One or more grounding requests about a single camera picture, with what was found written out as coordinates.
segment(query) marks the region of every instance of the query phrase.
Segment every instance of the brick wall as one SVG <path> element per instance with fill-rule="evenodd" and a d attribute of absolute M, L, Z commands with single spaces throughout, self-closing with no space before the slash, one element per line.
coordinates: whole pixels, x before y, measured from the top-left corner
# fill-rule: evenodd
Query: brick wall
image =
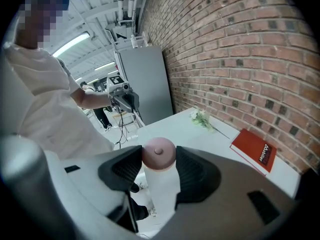
<path fill-rule="evenodd" d="M 163 51 L 176 112 L 198 106 L 278 148 L 320 159 L 320 57 L 292 0 L 147 0 L 140 32 Z"/>

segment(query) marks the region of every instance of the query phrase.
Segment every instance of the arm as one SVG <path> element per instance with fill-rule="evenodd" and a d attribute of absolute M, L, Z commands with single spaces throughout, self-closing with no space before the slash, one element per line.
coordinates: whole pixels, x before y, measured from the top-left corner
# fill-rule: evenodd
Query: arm
<path fill-rule="evenodd" d="M 111 105 L 108 94 L 105 92 L 85 92 L 78 88 L 70 96 L 83 109 L 99 109 Z"/>

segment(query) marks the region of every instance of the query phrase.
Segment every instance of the neck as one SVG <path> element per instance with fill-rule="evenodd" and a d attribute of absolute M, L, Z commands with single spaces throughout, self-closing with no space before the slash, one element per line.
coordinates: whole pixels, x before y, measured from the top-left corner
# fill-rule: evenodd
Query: neck
<path fill-rule="evenodd" d="M 19 29 L 15 33 L 14 43 L 27 49 L 37 49 L 38 40 L 25 29 Z"/>

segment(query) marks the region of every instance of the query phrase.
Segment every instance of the person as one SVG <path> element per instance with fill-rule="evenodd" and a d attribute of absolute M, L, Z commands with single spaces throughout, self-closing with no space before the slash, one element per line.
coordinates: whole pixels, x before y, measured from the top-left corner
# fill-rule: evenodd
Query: person
<path fill-rule="evenodd" d="M 39 48 L 68 0 L 25 0 L 18 11 L 15 37 L 3 52 L 16 75 L 34 96 L 18 134 L 52 151 L 61 160 L 114 149 L 80 108 L 110 106 L 107 93 L 85 92 L 61 59 Z"/>
<path fill-rule="evenodd" d="M 89 86 L 85 81 L 80 83 L 80 86 L 83 90 L 85 90 L 86 92 L 96 92 L 96 90 Z M 101 108 L 96 108 L 93 110 L 96 118 L 98 118 L 98 120 L 101 122 L 103 128 L 106 131 L 109 131 L 112 128 L 112 124 L 109 122 L 108 117 L 106 116 L 104 109 Z"/>

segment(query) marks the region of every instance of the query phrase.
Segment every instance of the book cover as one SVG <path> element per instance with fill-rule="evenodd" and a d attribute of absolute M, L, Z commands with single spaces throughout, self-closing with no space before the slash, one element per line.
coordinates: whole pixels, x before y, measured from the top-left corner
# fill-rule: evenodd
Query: book cover
<path fill-rule="evenodd" d="M 239 155 L 240 152 L 244 153 L 247 157 L 243 158 L 247 158 L 246 160 L 262 173 L 265 173 L 265 170 L 271 172 L 277 149 L 254 133 L 242 129 L 232 142 L 231 148 Z"/>

